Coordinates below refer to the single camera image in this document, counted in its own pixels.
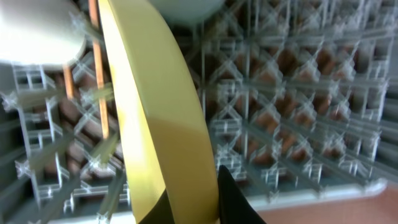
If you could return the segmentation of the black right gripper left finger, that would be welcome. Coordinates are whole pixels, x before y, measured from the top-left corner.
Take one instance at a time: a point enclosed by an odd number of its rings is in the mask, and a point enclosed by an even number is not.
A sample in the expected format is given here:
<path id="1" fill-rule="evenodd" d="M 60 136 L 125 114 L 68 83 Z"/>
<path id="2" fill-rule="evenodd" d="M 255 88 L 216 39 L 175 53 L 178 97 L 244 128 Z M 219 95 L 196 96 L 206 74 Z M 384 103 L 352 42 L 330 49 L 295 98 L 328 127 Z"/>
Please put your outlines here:
<path id="1" fill-rule="evenodd" d="M 162 193 L 152 210 L 139 224 L 175 224 L 166 190 Z"/>

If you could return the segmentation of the wooden chopstick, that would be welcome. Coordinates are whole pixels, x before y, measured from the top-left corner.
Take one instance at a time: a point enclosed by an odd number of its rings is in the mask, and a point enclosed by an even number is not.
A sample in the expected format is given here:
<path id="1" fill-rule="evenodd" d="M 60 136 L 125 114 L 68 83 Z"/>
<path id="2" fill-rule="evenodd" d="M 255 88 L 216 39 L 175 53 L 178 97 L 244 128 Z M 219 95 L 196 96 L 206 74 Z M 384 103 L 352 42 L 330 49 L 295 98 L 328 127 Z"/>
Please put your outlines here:
<path id="1" fill-rule="evenodd" d="M 68 65 L 63 66 L 63 76 L 65 80 L 65 90 L 69 100 L 74 99 L 73 76 Z"/>
<path id="2" fill-rule="evenodd" d="M 98 16 L 98 6 L 97 0 L 88 0 L 88 7 L 90 13 L 91 24 L 95 31 L 99 31 L 99 16 Z M 102 63 L 102 54 L 101 54 L 101 35 L 99 37 L 93 38 L 93 54 L 95 61 L 95 73 L 96 73 L 96 82 L 99 90 L 104 88 L 104 76 L 103 76 L 103 63 Z M 109 123 L 108 123 L 108 110 L 106 106 L 105 98 L 99 98 L 99 113 L 101 119 L 101 129 L 103 139 L 107 139 L 109 136 Z"/>

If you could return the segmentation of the light blue bowl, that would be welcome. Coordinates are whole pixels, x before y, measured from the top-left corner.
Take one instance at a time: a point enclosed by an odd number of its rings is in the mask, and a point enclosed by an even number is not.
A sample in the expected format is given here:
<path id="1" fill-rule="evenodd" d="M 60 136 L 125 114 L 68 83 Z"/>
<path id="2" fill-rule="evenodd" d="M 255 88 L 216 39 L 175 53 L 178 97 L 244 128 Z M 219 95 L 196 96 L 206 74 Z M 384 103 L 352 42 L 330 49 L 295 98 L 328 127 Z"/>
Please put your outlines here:
<path id="1" fill-rule="evenodd" d="M 173 24 L 193 26 L 212 16 L 225 0 L 149 0 Z"/>

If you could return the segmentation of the white cup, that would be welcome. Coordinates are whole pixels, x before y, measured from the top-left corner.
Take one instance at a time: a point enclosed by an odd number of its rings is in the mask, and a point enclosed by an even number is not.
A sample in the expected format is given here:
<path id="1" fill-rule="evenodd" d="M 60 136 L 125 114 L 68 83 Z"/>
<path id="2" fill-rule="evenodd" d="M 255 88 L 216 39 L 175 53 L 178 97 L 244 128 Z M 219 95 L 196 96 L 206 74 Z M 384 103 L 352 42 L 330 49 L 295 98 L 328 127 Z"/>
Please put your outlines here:
<path id="1" fill-rule="evenodd" d="M 86 49 L 72 20 L 79 14 L 72 1 L 1 0 L 1 62 L 49 70 L 72 65 Z"/>

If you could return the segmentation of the yellow plate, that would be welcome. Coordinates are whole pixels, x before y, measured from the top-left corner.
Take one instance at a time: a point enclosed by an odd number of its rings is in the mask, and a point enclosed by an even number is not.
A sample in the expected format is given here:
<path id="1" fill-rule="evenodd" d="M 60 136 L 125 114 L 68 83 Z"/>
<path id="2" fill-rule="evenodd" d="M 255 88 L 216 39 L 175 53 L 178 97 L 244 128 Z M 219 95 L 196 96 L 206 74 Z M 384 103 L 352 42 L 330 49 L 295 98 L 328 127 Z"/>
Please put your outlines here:
<path id="1" fill-rule="evenodd" d="M 210 138 L 172 32 L 148 1 L 98 7 L 136 221 L 167 194 L 175 223 L 217 222 Z"/>

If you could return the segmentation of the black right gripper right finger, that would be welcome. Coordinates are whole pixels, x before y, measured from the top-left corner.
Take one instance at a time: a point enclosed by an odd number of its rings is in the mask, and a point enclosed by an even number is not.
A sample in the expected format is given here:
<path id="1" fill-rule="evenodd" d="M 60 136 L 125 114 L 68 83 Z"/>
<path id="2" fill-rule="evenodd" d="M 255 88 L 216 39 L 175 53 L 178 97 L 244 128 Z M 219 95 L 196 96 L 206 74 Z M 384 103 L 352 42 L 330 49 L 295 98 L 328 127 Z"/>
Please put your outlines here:
<path id="1" fill-rule="evenodd" d="M 227 167 L 219 166 L 217 181 L 221 224 L 266 224 L 250 206 Z"/>

